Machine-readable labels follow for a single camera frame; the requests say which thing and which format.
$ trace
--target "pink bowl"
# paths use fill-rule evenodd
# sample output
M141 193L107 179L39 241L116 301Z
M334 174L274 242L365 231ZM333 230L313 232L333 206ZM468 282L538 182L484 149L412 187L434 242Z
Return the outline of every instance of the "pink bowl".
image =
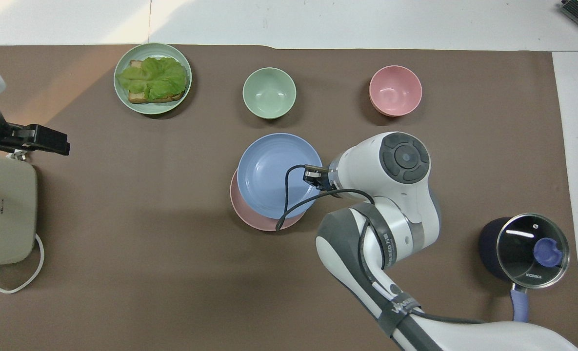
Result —
M403 116L421 102L423 89L416 74L402 66L386 66L377 71L369 83L371 104L381 114Z
M252 207L249 207L246 200L243 199L239 192L239 186L237 185L237 171L233 174L233 180L230 182L230 202L232 202L233 209L235 209L239 218L241 218L243 222L246 222L250 227L266 232L275 231L278 220L257 213L252 209ZM300 213L295 217L287 218L284 221L284 224L282 224L281 229L291 227L291 225L298 222L303 215L304 213Z

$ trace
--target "bread slice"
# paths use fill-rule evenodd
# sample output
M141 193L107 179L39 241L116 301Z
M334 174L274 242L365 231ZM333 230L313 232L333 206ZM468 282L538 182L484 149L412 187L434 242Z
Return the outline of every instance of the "bread slice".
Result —
M131 60L131 67L141 68L141 63L142 61L140 60ZM143 92L133 94L129 91L128 100L133 104L145 104L147 102L151 102L153 104L160 104L161 102L171 102L180 100L180 98L182 98L182 94L184 94L184 91L181 91L181 93L177 95L168 95L166 98L155 98L154 100L147 100Z

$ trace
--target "green plate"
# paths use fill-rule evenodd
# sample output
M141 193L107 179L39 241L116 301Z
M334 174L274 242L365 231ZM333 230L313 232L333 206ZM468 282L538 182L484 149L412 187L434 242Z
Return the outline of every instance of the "green plate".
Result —
M182 65L185 73L187 74L187 81L184 87L184 94L182 94L182 98L180 98L180 100L162 102L160 104L133 104L128 101L128 90L124 89L115 77L117 74L122 73L126 67L130 66L131 60L143 61L146 58L173 58ZM192 77L191 66L189 66L189 62L180 51L168 44L151 42L133 47L133 49L130 49L128 53L124 54L124 56L120 58L118 65L115 66L115 72L113 73L113 86L115 87L115 93L118 94L118 98L120 98L122 103L128 106L128 108L131 110L142 114L161 114L177 107L178 104L180 104L182 100L186 98L187 94L189 93L189 88L191 88Z

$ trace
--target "lettuce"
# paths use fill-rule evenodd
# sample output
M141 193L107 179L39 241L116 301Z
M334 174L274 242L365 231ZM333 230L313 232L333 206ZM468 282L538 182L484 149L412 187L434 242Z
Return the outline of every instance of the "lettuce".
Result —
M148 100L178 95L186 83L184 69L173 58L146 58L141 68L127 67L116 78L124 89L133 94L143 92Z

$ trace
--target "logo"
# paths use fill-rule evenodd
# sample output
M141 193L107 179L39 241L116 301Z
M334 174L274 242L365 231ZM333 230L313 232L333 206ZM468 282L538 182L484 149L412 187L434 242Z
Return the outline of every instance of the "logo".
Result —
M391 311L395 312L395 313L400 313L402 311L405 310L405 307L407 305L410 305L412 302L414 302L414 298L407 298L405 300L403 300L402 302L392 302L392 309Z
M389 260L386 262L385 267L391 267L393 265L393 245L388 233L385 233L384 241L386 244L386 251L389 253Z

